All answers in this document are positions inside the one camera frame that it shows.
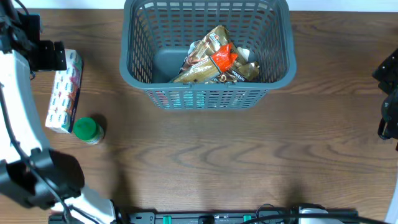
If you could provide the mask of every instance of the green bottle cap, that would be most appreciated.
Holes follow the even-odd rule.
[[[92,118],[80,118],[73,126],[73,133],[83,141],[93,139],[97,132],[97,124]]]

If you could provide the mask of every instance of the wooden table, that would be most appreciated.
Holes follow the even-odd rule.
[[[166,111],[119,74],[122,10],[39,10],[43,39],[85,60],[77,118],[106,118],[102,144],[45,128],[74,155],[86,183],[122,207],[158,211],[320,203],[384,219],[395,187],[396,141],[376,131],[372,71],[398,46],[398,14],[292,12],[295,80],[244,111]],[[53,72],[32,81],[42,124]],[[48,211],[0,197],[0,223],[46,223]]]

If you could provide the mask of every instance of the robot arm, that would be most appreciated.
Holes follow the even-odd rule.
[[[377,134],[383,140],[398,139],[398,49],[379,65],[372,76],[379,81],[379,88],[388,94],[381,106],[382,118]]]
[[[67,205],[80,223],[122,223],[112,201],[85,186],[77,160],[53,151],[45,137],[30,74],[65,70],[66,63],[62,43],[40,41],[39,33],[39,15],[22,15],[10,1],[0,2],[0,192],[27,208],[64,212]]]

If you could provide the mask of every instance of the green container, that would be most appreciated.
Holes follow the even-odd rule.
[[[73,126],[73,133],[87,144],[98,144],[104,138],[104,129],[93,118],[80,118]]]

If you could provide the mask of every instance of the gray plastic basket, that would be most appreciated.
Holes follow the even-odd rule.
[[[189,45],[224,25],[237,47],[260,64],[256,83],[168,83]],[[285,0],[127,0],[124,5],[120,73],[164,109],[241,109],[296,72],[292,27]]]

